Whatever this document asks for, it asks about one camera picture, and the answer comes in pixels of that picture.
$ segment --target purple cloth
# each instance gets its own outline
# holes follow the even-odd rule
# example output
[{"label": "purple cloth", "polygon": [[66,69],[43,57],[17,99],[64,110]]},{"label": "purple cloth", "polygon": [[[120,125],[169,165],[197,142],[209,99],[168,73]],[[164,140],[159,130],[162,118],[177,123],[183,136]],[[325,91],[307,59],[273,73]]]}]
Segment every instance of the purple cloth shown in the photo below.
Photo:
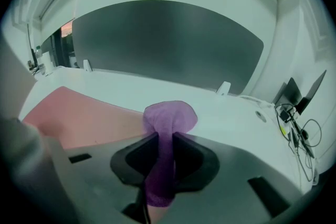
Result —
[{"label": "purple cloth", "polygon": [[197,122],[193,108],[182,101],[168,101],[147,107],[143,113],[143,125],[147,133],[158,132],[158,159],[145,180],[147,204],[167,207],[173,201],[175,132],[186,133]]}]

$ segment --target black rectangle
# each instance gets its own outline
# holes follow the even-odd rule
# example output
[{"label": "black rectangle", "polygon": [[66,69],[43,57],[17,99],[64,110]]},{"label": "black rectangle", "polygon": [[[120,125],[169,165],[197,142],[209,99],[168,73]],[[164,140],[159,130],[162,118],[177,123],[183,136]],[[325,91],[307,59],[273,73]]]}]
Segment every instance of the black rectangle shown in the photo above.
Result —
[{"label": "black rectangle", "polygon": [[78,163],[78,162],[82,162],[82,161],[85,161],[86,159],[90,159],[90,158],[92,158],[92,156],[90,154],[84,153],[84,154],[69,157],[69,160],[70,160],[71,163]]}]

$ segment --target white table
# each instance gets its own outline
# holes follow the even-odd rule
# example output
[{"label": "white table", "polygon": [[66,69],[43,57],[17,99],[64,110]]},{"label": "white table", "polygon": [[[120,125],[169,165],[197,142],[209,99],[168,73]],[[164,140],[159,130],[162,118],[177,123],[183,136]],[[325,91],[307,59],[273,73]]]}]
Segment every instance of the white table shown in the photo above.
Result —
[{"label": "white table", "polygon": [[[162,101],[184,101],[198,116],[198,123],[190,134],[247,150],[286,176],[303,193],[311,189],[312,184],[302,171],[300,176],[301,167],[278,126],[261,109],[242,98],[128,74],[62,67],[38,79],[19,119],[22,120],[43,98],[61,86],[139,112]],[[266,117],[266,123],[256,116],[256,110]]]}]

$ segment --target pink surface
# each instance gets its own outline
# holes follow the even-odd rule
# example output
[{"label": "pink surface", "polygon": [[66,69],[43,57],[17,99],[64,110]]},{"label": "pink surface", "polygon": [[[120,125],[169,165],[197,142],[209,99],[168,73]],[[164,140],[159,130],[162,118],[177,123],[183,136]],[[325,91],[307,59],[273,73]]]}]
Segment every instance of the pink surface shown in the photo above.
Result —
[{"label": "pink surface", "polygon": [[143,134],[142,113],[107,104],[66,87],[45,97],[23,119],[64,148],[114,142]]}]

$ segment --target dark gray screen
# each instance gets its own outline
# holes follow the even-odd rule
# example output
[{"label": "dark gray screen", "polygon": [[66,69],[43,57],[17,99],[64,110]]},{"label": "dark gray screen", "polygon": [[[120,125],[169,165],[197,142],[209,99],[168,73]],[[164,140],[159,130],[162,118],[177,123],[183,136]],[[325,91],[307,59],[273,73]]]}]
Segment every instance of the dark gray screen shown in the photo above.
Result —
[{"label": "dark gray screen", "polygon": [[191,4],[131,1],[85,14],[72,23],[79,67],[108,69],[240,94],[263,42],[235,21]]}]

